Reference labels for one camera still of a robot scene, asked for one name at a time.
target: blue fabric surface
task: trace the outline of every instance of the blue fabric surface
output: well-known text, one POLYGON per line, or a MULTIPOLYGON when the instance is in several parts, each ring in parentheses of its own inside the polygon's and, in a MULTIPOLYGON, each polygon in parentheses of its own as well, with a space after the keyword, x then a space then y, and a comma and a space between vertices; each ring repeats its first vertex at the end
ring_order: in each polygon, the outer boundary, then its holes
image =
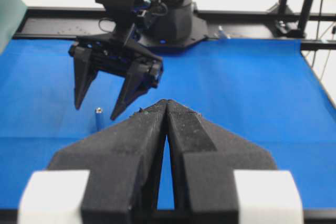
MULTIPOLYGON (((0 208, 17 207, 30 174, 55 150, 95 131, 95 108, 104 109, 106 126, 112 124, 123 79, 99 73, 76 111, 70 44, 13 40, 0 56, 0 208)), ((336 207, 336 111, 299 41, 208 41, 164 57, 159 88, 113 123, 159 99, 174 99, 270 150, 280 168, 293 172, 304 207, 336 207)), ((166 184, 159 206, 171 208, 166 184)))

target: small cylindrical object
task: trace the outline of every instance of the small cylindrical object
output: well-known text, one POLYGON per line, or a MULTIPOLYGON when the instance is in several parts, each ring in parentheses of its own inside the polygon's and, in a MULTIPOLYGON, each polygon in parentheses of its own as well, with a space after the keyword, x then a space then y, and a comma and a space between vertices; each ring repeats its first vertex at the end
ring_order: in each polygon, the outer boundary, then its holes
POLYGON ((98 132, 104 128, 103 109, 96 108, 95 114, 96 114, 96 127, 97 127, 97 132, 98 132))

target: green panel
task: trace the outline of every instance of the green panel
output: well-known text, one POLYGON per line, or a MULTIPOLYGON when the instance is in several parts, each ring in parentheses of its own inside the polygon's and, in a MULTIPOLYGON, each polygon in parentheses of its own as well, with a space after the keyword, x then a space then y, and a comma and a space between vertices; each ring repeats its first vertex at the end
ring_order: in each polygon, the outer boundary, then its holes
POLYGON ((26 9, 22 0, 0 0, 0 53, 19 27, 26 9))

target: blue tablecloth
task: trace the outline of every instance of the blue tablecloth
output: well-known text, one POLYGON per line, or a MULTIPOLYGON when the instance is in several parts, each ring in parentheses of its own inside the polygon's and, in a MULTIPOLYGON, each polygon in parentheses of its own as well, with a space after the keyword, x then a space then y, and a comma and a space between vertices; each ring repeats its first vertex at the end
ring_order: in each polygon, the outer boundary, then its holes
MULTIPOLYGON (((80 111, 74 108, 70 41, 13 40, 0 56, 0 208, 16 208, 27 180, 53 153, 106 126, 123 79, 99 73, 80 111)), ((306 208, 336 207, 336 110, 300 53, 300 41, 202 42, 164 56, 158 89, 113 123, 159 99, 174 99, 270 150, 289 169, 306 208)), ((172 208, 165 153, 160 208, 172 208)))

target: black foam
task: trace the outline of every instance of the black foam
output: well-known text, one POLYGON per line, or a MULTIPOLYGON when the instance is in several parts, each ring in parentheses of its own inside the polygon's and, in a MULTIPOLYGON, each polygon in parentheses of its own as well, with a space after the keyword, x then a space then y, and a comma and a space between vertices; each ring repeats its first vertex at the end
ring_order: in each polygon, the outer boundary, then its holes
POLYGON ((277 169, 269 152, 172 100, 167 120, 175 206, 189 209, 195 223, 237 223, 233 171, 277 169))
POLYGON ((82 202, 84 222, 98 214, 102 218, 95 223, 131 222, 131 208, 141 201, 141 188, 148 180, 159 146, 165 141, 165 110, 166 100, 161 100, 55 154, 48 169, 90 170, 82 202))

